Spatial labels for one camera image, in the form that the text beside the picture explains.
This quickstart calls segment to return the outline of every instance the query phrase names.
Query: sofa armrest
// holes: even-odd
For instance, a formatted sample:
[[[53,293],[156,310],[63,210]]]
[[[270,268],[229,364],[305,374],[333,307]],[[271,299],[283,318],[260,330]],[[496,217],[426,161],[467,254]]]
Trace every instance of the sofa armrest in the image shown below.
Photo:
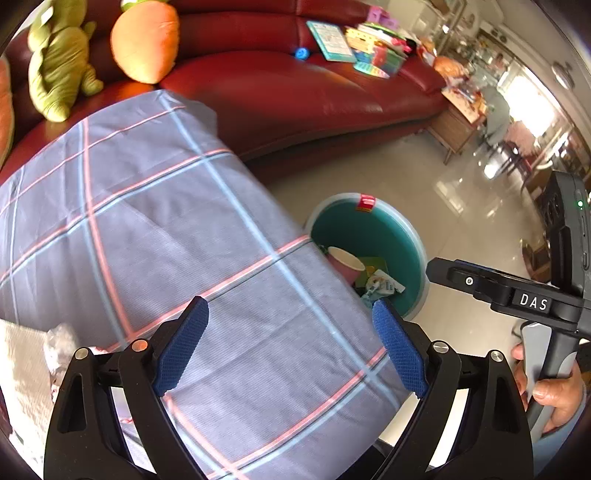
[[[427,65],[416,55],[404,62],[399,74],[412,81],[425,93],[440,91],[447,85],[443,77],[434,68]]]

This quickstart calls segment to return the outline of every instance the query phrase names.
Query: dinosaur plush toy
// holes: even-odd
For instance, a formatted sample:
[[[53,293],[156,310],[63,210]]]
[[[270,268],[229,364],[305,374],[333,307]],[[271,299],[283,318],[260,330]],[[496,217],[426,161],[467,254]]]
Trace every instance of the dinosaur plush toy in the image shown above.
[[[88,63],[96,24],[82,27],[85,16],[86,0],[53,0],[29,30],[29,92],[35,108],[52,122],[70,116],[79,89],[86,96],[103,89]]]

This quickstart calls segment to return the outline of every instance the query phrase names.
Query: table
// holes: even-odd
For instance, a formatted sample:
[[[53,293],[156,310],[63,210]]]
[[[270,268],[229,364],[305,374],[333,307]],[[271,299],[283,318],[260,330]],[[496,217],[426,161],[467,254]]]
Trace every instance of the table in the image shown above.
[[[452,154],[460,153],[476,135],[485,117],[471,109],[469,102],[461,95],[448,89],[442,93],[448,100],[447,109],[433,120],[428,131],[447,148],[443,161],[447,165]]]

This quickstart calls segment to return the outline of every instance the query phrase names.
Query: handle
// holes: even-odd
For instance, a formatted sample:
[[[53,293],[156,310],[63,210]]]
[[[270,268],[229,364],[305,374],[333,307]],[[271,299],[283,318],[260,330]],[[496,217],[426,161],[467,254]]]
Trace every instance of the handle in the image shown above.
[[[554,407],[542,406],[532,397],[535,383],[546,378],[568,378],[577,356],[579,340],[539,323],[526,324],[521,333],[528,379],[527,422],[534,443],[542,436],[544,426],[554,411]]]

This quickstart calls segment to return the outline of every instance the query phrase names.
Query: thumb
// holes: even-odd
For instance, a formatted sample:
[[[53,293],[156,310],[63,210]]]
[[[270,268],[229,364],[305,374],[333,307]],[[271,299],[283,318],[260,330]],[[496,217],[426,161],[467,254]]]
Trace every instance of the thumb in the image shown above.
[[[535,384],[533,396],[540,405],[565,408],[570,403],[569,379],[540,380]]]

